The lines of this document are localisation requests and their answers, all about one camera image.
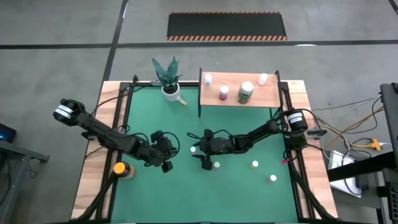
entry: potted plant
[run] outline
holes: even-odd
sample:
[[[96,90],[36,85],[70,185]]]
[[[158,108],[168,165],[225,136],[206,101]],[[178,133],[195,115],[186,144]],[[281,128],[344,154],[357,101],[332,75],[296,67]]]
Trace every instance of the potted plant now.
[[[175,60],[175,57],[173,57],[173,60],[170,62],[167,70],[165,70],[154,58],[152,58],[152,63],[154,64],[159,82],[151,82],[150,84],[154,86],[161,86],[162,93],[166,100],[179,101],[186,105],[187,103],[180,97],[180,85],[178,84],[178,78],[182,75],[177,75],[178,61]]]

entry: glass jar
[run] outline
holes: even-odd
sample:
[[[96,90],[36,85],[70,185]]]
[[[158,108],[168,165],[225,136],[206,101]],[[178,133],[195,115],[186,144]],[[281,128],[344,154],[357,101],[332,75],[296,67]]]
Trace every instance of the glass jar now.
[[[238,102],[245,104],[249,102],[251,95],[253,94],[254,86],[251,82],[243,82],[238,91]]]

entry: wooden table frame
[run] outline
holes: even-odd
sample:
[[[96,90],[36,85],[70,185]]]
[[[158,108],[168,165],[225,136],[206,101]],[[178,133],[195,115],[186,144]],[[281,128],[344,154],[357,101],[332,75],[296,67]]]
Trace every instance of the wooden table frame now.
[[[307,92],[305,90],[305,85],[302,80],[289,80],[282,81],[285,83],[285,88],[288,89],[290,93],[290,99],[292,102],[292,106],[296,108],[306,108],[310,110],[310,104],[308,102]],[[180,82],[181,85],[196,83],[198,86],[198,81],[190,82]],[[110,98],[117,97],[120,94],[126,94],[126,91],[132,91],[132,88],[126,88],[127,85],[131,85],[131,82],[104,82],[101,90],[101,94],[99,97],[99,102],[101,103]],[[148,85],[148,82],[137,82],[137,85]],[[107,124],[108,126],[120,126],[123,123],[123,120],[127,120],[125,117],[126,108],[129,108],[129,101],[127,97],[123,97],[122,100],[118,103],[118,101],[112,100],[108,103],[105,103],[103,106],[98,108],[96,119],[101,122]],[[305,117],[308,123],[309,128],[314,127],[314,120],[310,113],[304,112]],[[319,146],[318,141],[309,139],[308,142],[310,144],[314,144]],[[99,144],[97,141],[89,142],[86,153],[90,153],[97,149]],[[103,174],[109,172],[109,170],[105,169],[106,158],[108,155],[108,159],[111,160],[111,164],[114,163],[117,159],[117,152],[110,152],[106,149],[100,150],[88,157],[84,164],[81,172],[81,178],[78,186],[78,190],[76,193],[75,203],[72,210],[71,218],[76,218],[81,215],[87,206],[94,199],[95,195],[98,193],[101,187],[101,180],[103,179]],[[316,196],[318,201],[324,206],[324,208],[334,217],[337,217],[336,207],[333,200],[333,196],[331,194],[331,189],[328,181],[328,176],[326,172],[326,167],[323,163],[322,152],[318,149],[314,149],[311,147],[307,147],[302,151],[302,156],[299,156],[299,159],[295,161],[295,166],[298,171],[304,170],[304,174],[307,176],[308,184]],[[298,188],[299,195],[299,207],[302,208],[302,217],[304,218],[313,218],[313,209],[308,209],[307,199],[301,191],[300,187]],[[96,218],[109,218],[108,211],[110,211],[109,206],[112,205],[111,197],[112,195],[112,187],[108,190],[105,198],[104,198],[104,207],[102,209],[102,213],[98,213]]]

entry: black floor mat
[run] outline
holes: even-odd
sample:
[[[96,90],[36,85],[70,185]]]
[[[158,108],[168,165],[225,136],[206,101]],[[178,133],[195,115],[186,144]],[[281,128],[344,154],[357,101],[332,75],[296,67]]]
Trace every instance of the black floor mat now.
[[[267,41],[287,36],[279,12],[173,12],[167,40]]]

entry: wooden shelf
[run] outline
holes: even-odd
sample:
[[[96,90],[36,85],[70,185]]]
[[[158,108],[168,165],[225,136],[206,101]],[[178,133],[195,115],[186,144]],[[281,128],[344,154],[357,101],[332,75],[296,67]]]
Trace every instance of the wooden shelf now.
[[[205,86],[205,75],[211,75],[211,85]],[[211,106],[250,106],[278,108],[280,106],[277,75],[268,74],[264,85],[258,84],[260,73],[202,72],[200,85],[200,104]],[[245,81],[253,83],[253,94],[246,104],[238,103],[238,91]],[[220,87],[229,88],[226,100],[220,100]]]

